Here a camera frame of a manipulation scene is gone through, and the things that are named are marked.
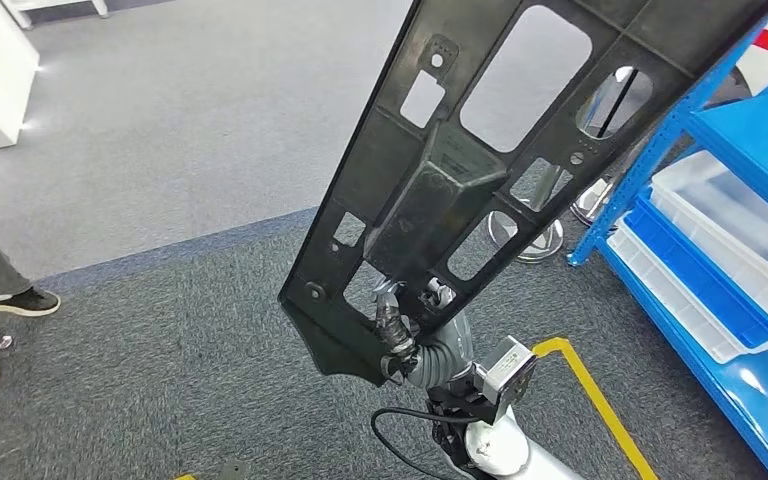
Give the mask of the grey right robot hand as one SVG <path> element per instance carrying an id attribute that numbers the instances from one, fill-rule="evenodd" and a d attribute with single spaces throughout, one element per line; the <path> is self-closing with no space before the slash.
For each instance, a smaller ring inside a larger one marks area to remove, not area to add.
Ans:
<path id="1" fill-rule="evenodd" d="M 396 297 L 399 287 L 400 282 L 385 279 L 373 290 L 375 331 L 386 350 L 382 372 L 386 377 L 400 372 L 408 383 L 422 389 L 442 386 L 467 365 L 457 327 L 450 321 L 417 341 L 403 321 Z"/>

